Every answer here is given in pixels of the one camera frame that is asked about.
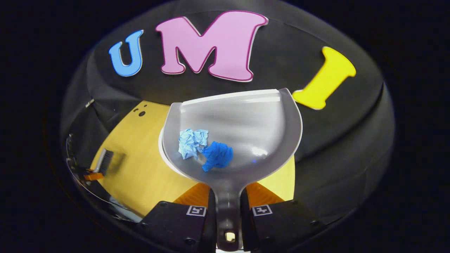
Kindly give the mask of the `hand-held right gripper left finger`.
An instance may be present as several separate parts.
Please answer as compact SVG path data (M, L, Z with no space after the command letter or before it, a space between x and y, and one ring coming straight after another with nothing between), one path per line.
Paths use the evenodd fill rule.
M160 201L139 222L145 239L177 253L215 253L215 196L198 183L175 201Z

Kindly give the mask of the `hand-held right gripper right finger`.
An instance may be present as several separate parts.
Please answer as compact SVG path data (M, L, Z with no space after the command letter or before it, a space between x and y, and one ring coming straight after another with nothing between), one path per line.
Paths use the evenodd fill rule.
M287 253L326 229L298 200L283 201L265 186L249 184L241 197L243 250Z

